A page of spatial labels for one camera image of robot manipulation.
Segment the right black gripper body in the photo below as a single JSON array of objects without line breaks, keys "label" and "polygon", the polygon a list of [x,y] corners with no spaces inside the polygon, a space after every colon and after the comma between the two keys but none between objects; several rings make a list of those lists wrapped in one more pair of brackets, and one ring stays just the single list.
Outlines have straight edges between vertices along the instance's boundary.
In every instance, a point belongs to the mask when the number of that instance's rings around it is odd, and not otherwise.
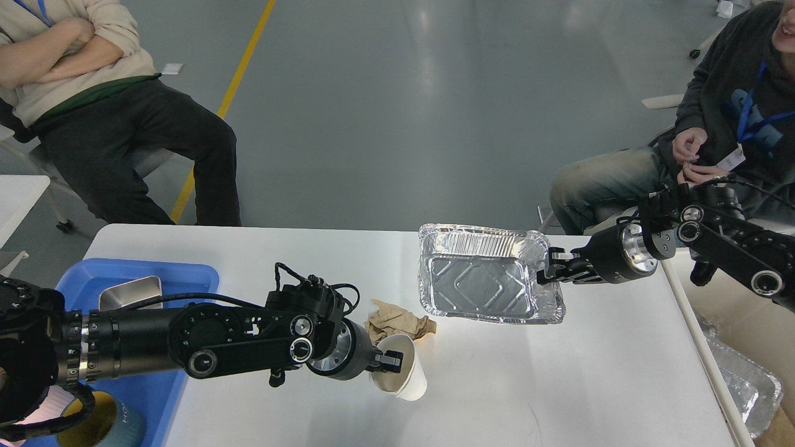
[{"label": "right black gripper body", "polygon": [[658,260],[647,251],[639,223],[623,221],[594,234],[584,257],[605,282],[619,284],[652,275]]}]

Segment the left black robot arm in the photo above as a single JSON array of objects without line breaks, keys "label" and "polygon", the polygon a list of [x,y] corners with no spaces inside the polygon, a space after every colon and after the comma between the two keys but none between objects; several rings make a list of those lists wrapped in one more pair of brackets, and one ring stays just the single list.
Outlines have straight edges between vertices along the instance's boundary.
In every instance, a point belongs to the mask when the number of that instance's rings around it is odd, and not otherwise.
[{"label": "left black robot arm", "polygon": [[364,371],[398,378],[414,354],[380,349],[348,315],[343,284],[301,276],[264,305],[210,292],[151,297],[119,309],[67,312],[61,292],[2,277],[2,439],[57,435],[97,409],[89,382],[184,370],[194,379],[268,370],[280,387],[303,365],[349,380]]}]

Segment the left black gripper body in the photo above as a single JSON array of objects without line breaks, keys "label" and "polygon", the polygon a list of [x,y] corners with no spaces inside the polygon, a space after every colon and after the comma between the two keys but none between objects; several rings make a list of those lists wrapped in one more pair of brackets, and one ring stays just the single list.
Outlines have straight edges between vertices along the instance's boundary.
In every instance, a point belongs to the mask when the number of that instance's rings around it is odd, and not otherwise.
[{"label": "left black gripper body", "polygon": [[336,380],[350,380],[364,371],[376,368],[376,351],[366,329],[349,319],[336,338],[336,346],[326,357],[307,362],[310,371],[318,376]]}]

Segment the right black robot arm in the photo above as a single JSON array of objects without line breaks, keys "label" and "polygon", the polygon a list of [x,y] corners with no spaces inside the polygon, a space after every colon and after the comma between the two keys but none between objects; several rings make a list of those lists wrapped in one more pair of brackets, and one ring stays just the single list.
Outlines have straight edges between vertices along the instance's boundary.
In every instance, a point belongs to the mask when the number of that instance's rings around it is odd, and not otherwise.
[{"label": "right black robot arm", "polygon": [[792,235],[748,221],[729,183],[719,178],[651,193],[636,212],[619,216],[585,246],[549,248],[537,282],[619,284],[646,278],[681,244],[696,263],[693,284],[704,286],[723,271],[753,294],[793,310]]}]

